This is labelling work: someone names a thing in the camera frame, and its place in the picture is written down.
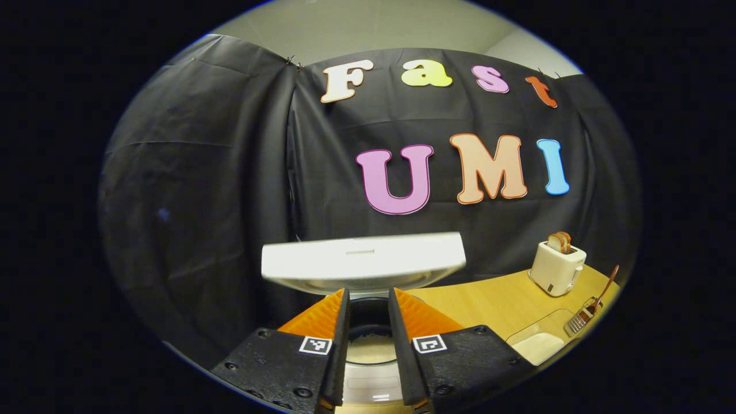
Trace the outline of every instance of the pink letter u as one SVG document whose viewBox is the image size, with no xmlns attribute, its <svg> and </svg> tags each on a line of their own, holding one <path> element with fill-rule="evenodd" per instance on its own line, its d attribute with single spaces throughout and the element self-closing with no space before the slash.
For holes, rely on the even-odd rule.
<svg viewBox="0 0 736 414">
<path fill-rule="evenodd" d="M 429 145 L 410 145 L 401 150 L 409 160 L 411 194 L 394 197 L 389 192 L 386 163 L 391 159 L 387 150 L 361 152 L 355 160 L 363 167 L 363 184 L 368 203 L 385 214 L 410 214 L 419 211 L 429 201 L 429 157 L 434 149 Z"/>
</svg>

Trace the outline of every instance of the wooden table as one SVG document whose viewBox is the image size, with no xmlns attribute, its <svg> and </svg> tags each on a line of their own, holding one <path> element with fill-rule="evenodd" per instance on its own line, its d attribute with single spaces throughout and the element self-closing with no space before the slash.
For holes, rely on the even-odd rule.
<svg viewBox="0 0 736 414">
<path fill-rule="evenodd" d="M 498 278 L 477 281 L 466 284 L 456 284 L 443 287 L 425 287 L 408 290 L 408 293 L 422 299 L 433 308 L 451 317 L 465 327 L 487 325 L 498 336 L 509 341 L 516 338 L 520 332 L 529 331 L 530 326 L 545 325 L 545 321 L 552 319 L 550 315 L 564 317 L 568 311 L 570 317 L 574 315 L 583 303 L 591 296 L 601 294 L 608 276 L 584 265 L 583 271 L 575 283 L 575 287 L 567 294 L 557 298 L 549 296 L 537 286 L 528 276 L 528 270 Z M 603 309 L 580 331 L 574 338 L 569 338 L 559 327 L 554 332 L 561 337 L 565 344 L 571 340 L 578 340 L 590 332 L 591 327 L 601 319 L 601 316 L 611 308 L 619 292 L 619 286 L 614 282 L 603 296 Z M 550 361 L 559 357 L 570 346 L 550 358 Z M 404 407 L 400 401 L 394 404 L 374 405 L 344 405 L 336 408 L 336 414 L 403 414 L 411 413 L 410 407 Z"/>
</svg>

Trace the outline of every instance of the orange soft finger pad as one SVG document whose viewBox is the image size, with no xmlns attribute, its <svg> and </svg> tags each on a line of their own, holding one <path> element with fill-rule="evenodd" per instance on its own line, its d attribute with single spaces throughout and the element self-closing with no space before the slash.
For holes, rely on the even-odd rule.
<svg viewBox="0 0 736 414">
<path fill-rule="evenodd" d="M 325 297 L 281 326 L 278 331 L 303 337 L 334 339 L 343 292 L 344 289 L 340 289 Z"/>
<path fill-rule="evenodd" d="M 414 296 L 396 288 L 394 291 L 409 341 L 416 337 L 446 334 L 464 329 L 463 325 Z"/>
</svg>

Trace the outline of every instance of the black fabric backdrop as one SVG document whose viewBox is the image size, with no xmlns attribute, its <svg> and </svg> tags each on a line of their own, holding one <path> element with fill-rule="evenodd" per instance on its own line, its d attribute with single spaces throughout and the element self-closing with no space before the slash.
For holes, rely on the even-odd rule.
<svg viewBox="0 0 736 414">
<path fill-rule="evenodd" d="M 355 96 L 322 104 L 322 70 L 362 59 L 375 67 L 350 86 Z M 414 59 L 442 63 L 453 84 L 404 84 L 401 66 Z M 510 91 L 477 86 L 476 65 L 496 68 Z M 558 108 L 542 103 L 528 76 Z M 518 136 L 528 194 L 458 203 L 460 160 L 449 142 L 457 133 L 476 134 L 492 154 L 501 135 Z M 562 146 L 567 194 L 545 191 L 543 138 Z M 411 144 L 434 148 L 430 199 L 414 214 L 382 214 L 365 199 L 355 156 L 390 150 L 389 188 L 402 197 L 411 183 L 399 151 Z M 460 231 L 467 266 L 440 285 L 529 268 L 537 243 L 564 229 L 590 266 L 608 273 L 621 264 L 623 281 L 638 248 L 640 198 L 629 137 L 584 75 L 554 79 L 438 49 L 364 52 L 297 71 L 259 46 L 210 35 L 164 66 L 122 116 L 99 211 L 110 268 L 132 307 L 211 368 L 257 326 L 276 327 L 319 300 L 263 281 L 264 244 Z"/>
</svg>

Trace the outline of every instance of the white toaster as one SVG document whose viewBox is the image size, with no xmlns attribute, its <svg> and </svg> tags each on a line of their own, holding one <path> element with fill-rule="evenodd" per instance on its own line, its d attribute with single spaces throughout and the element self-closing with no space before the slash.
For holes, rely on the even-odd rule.
<svg viewBox="0 0 736 414">
<path fill-rule="evenodd" d="M 563 254 L 547 246 L 547 242 L 541 242 L 529 278 L 550 296 L 562 296 L 578 281 L 585 257 L 585 252 L 575 246 L 570 246 L 570 252 Z"/>
</svg>

